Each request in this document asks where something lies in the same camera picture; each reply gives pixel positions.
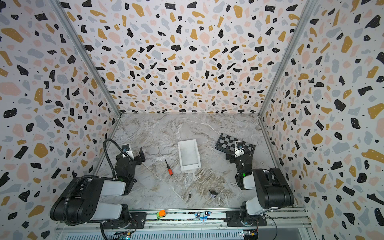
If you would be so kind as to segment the red handled screwdriver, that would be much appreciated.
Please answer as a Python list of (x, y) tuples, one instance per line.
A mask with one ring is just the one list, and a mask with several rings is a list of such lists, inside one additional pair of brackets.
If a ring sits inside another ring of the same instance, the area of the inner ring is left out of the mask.
[(173, 171), (172, 171), (171, 167), (169, 166), (169, 164), (167, 163), (167, 160), (165, 160), (165, 162), (166, 162), (166, 165), (167, 165), (167, 169), (168, 169), (169, 175), (172, 176), (173, 175)]

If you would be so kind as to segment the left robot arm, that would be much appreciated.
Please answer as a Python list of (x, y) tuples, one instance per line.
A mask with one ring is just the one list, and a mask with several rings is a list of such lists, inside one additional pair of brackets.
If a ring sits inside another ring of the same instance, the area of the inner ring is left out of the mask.
[(63, 221), (68, 226), (85, 223), (110, 222), (123, 228), (133, 219), (126, 204), (103, 203), (101, 197), (127, 196), (133, 188), (136, 166), (146, 160), (143, 149), (134, 156), (127, 145), (116, 157), (115, 177), (93, 175), (75, 177), (56, 200), (50, 211), (53, 221)]

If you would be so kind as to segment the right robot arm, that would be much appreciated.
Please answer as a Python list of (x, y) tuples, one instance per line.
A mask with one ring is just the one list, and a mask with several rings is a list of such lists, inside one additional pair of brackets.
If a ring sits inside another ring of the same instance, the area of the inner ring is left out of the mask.
[(238, 211), (227, 211), (228, 227), (266, 226), (265, 213), (294, 205), (294, 195), (285, 177), (278, 168), (254, 169), (252, 154), (249, 152), (226, 151), (226, 160), (235, 163), (237, 173), (235, 179), (242, 190), (254, 190), (256, 196), (244, 201)]

